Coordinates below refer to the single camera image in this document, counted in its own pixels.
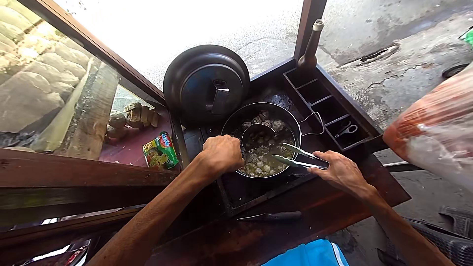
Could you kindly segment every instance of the glass display case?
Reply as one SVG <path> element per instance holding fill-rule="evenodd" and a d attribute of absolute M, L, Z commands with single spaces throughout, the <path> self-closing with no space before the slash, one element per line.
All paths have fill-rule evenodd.
<path fill-rule="evenodd" d="M 0 147 L 146 167 L 166 109 L 17 0 L 0 14 Z M 133 103 L 149 115 L 130 121 Z"/>

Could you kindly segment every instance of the metal tongs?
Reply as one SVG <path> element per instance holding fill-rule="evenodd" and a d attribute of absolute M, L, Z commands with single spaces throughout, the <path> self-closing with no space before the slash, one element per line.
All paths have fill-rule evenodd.
<path fill-rule="evenodd" d="M 294 161 L 294 160 L 291 160 L 291 159 L 288 159 L 286 157 L 282 157 L 280 155 L 272 155 L 273 158 L 275 158 L 276 160 L 282 162 L 283 164 L 287 164 L 289 166 L 294 166 L 294 167 L 305 167 L 305 168 L 311 168 L 311 167 L 314 167 L 314 168 L 319 168 L 321 170 L 327 170 L 328 169 L 328 166 L 329 166 L 329 162 L 328 161 L 325 161 L 317 156 L 315 156 L 314 154 L 312 153 L 309 153 L 303 149 L 300 149 L 296 146 L 293 146 L 291 144 L 287 144 L 287 143 L 283 143 L 282 144 L 284 147 L 286 147 L 286 149 L 290 150 L 290 151 L 293 151 L 293 152 L 296 152 L 296 153 L 299 153 L 299 154 L 302 154 L 306 157 L 309 157 L 311 159 L 314 159 L 314 160 L 317 160 L 317 161 L 320 161 L 322 162 L 323 164 L 325 164 L 326 166 L 320 166 L 320 165 L 314 165 L 314 164 L 310 164 L 310 163 L 304 163 L 304 162 L 299 162 L 299 161 Z"/>

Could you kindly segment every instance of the human hand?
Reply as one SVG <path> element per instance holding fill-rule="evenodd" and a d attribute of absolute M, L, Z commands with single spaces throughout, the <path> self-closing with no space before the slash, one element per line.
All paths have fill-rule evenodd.
<path fill-rule="evenodd" d="M 356 163 L 334 151 L 315 151 L 315 156 L 330 163 L 327 170 L 308 168 L 307 171 L 320 176 L 330 185 L 345 191 L 357 198 L 365 198 L 376 191 L 376 188 L 363 178 Z"/>
<path fill-rule="evenodd" d="M 208 138 L 198 157 L 212 178 L 236 171 L 245 162 L 241 156 L 240 140 L 229 135 Z"/>

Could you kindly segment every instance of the black pot lid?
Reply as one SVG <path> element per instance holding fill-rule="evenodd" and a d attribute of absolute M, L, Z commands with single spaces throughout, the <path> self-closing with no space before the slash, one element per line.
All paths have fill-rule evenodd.
<path fill-rule="evenodd" d="M 243 60 L 218 45 L 200 45 L 178 55 L 166 70 L 163 92 L 185 126 L 227 117 L 243 102 L 250 75 Z"/>

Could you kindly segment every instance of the knife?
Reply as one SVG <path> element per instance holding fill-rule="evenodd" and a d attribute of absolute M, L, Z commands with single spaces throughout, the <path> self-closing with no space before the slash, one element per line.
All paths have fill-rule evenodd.
<path fill-rule="evenodd" d="M 262 213 L 244 218 L 238 218 L 237 221 L 287 221 L 299 219 L 302 213 L 295 212 L 281 212 L 281 213 Z"/>

